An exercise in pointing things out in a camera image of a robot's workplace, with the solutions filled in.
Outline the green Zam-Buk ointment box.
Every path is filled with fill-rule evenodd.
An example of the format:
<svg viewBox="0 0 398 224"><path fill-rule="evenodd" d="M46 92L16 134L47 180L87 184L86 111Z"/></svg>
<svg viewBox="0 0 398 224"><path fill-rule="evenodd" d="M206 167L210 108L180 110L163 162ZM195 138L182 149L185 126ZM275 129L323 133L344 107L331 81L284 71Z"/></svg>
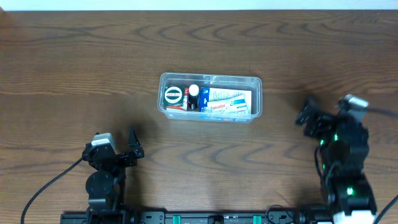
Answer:
<svg viewBox="0 0 398 224"><path fill-rule="evenodd" d="M185 88L183 86L166 86L163 103L165 106L182 106Z"/></svg>

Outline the white Panadol box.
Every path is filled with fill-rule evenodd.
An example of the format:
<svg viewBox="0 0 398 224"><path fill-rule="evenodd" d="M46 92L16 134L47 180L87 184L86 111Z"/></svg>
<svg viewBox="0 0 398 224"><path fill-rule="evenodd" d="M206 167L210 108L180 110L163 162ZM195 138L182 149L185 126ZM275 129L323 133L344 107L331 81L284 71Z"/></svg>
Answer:
<svg viewBox="0 0 398 224"><path fill-rule="evenodd" d="M218 101L209 101L207 109L212 113L235 114L248 109L248 104L244 95Z"/></svg>

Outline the red medicine box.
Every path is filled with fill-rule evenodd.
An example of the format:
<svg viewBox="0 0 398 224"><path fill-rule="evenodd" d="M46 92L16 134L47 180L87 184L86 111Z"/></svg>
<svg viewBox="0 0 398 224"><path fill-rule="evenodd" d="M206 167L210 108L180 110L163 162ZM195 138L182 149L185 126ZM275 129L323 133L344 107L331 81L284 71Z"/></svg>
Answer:
<svg viewBox="0 0 398 224"><path fill-rule="evenodd" d="M183 98L182 106L165 106L166 110L174 110L174 111L186 111L188 109L188 88L185 88L185 94Z"/></svg>

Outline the dark brown medicine bottle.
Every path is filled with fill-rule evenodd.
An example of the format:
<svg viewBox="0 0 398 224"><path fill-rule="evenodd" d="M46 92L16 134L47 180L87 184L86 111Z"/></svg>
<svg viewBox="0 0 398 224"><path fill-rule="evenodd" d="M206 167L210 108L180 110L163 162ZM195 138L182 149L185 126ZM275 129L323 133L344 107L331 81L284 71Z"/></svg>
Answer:
<svg viewBox="0 0 398 224"><path fill-rule="evenodd" d="M198 107L200 89L198 85L190 85L188 88L188 105L191 110L196 110Z"/></svg>

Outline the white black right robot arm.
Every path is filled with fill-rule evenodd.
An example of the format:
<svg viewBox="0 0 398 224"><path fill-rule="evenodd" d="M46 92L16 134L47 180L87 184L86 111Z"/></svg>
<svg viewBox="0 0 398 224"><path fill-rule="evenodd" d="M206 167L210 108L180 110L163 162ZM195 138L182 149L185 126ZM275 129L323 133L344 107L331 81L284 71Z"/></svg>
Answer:
<svg viewBox="0 0 398 224"><path fill-rule="evenodd" d="M363 172L369 154L369 132L361 122L366 107L339 100L339 112L305 99L295 121L306 137L318 141L314 161L323 205L309 205L295 214L296 223L372 223L377 215L373 190Z"/></svg>

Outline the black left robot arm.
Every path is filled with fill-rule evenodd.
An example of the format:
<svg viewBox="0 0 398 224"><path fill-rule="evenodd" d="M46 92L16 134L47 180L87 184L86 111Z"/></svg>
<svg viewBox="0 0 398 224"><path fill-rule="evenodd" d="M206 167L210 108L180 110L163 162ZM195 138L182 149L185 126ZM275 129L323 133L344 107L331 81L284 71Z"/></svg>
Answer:
<svg viewBox="0 0 398 224"><path fill-rule="evenodd" d="M85 145L82 159L96 171L85 184L89 207L83 223L137 223L134 210L125 206L126 169L136 166L144 157L144 150L131 128L127 141L128 149L116 153L116 143L111 133L96 133Z"/></svg>

